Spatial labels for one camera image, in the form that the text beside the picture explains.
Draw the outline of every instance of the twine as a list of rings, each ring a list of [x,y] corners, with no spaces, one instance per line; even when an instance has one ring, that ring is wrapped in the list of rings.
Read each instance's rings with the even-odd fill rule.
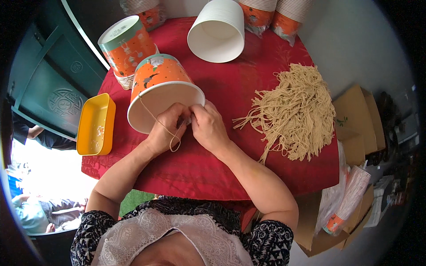
[[[163,125],[163,123],[161,123],[160,121],[158,121],[157,120],[157,118],[151,113],[151,111],[145,106],[145,104],[144,104],[144,102],[142,102],[142,99],[141,99],[141,97],[140,96],[138,96],[139,97],[139,101],[141,102],[141,104],[145,107],[145,109],[149,112],[149,114],[158,122],[158,123],[160,123],[160,125],[162,125],[163,127],[164,127],[164,129],[166,129],[167,130],[167,132],[169,132],[170,133],[170,135],[172,135],[173,137],[172,137],[172,139],[170,140],[170,143],[169,143],[169,148],[170,148],[170,151],[171,152],[175,152],[175,151],[177,151],[178,149],[179,149],[179,147],[181,146],[181,139],[178,137],[178,136],[176,136],[175,134],[173,134],[172,132],[170,132],[168,129],[167,129],[167,127],[165,126],[165,125]],[[181,129],[181,127],[182,127],[182,125],[185,123],[185,121],[183,121],[182,122],[182,124],[179,126],[179,128],[178,128],[178,130],[177,130],[177,132]],[[173,150],[172,149],[172,142],[173,142],[173,140],[175,139],[175,138],[177,138],[178,140],[179,140],[179,144],[178,144],[178,147],[175,149],[175,150]]]

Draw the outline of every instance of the black and white blouse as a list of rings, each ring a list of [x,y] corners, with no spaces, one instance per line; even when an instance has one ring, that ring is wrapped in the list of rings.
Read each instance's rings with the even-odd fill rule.
[[[240,241],[238,244],[248,252],[253,265],[287,265],[289,262],[293,232],[287,225],[274,220],[265,220],[256,224],[251,232],[243,234],[240,228],[239,212],[227,209],[217,201],[163,197],[142,203],[135,210],[124,215],[120,221],[115,221],[109,214],[102,211],[83,214],[71,246],[72,264],[74,266],[95,264],[94,261],[97,262],[101,258],[99,252],[104,243],[111,242],[113,239],[111,237],[105,241],[105,236],[109,237],[112,229],[117,231],[120,225],[131,220],[140,220],[141,216],[148,212],[151,216],[162,217],[208,217],[213,221],[214,226],[221,229],[220,231],[223,230]]]

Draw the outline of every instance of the woman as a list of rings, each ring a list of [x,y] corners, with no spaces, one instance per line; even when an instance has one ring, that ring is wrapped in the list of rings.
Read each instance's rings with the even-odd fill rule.
[[[265,215],[242,234],[239,213],[220,203],[165,197],[145,202],[117,221],[120,203],[139,173],[182,137],[192,120],[195,139],[226,164]],[[173,104],[148,138],[113,165],[94,187],[72,247],[73,265],[286,265],[297,227],[296,201],[281,179],[232,142],[211,102]]]

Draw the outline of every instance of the person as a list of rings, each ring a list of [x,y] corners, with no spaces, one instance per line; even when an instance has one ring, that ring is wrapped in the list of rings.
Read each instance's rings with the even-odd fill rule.
[[[55,231],[64,222],[80,216],[81,210],[53,213],[75,207],[84,207],[87,199],[73,201],[70,199],[43,199],[31,194],[21,194],[12,199],[13,207],[28,234],[42,234]]]
[[[12,111],[13,138],[25,145],[27,139],[36,140],[48,149],[75,150],[77,143],[37,126]]]
[[[181,138],[191,118],[195,139],[234,173],[261,221],[243,234],[239,213],[218,201],[161,197],[117,221],[120,203],[139,173]],[[221,115],[205,106],[173,104],[148,138],[95,185],[71,246],[76,265],[286,265],[299,210],[284,182],[247,156],[226,133]]]

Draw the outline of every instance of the green mat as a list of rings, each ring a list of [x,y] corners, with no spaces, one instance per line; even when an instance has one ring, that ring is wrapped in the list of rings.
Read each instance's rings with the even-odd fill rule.
[[[145,201],[153,200],[154,194],[132,189],[121,202],[120,217],[134,210],[139,204]]]

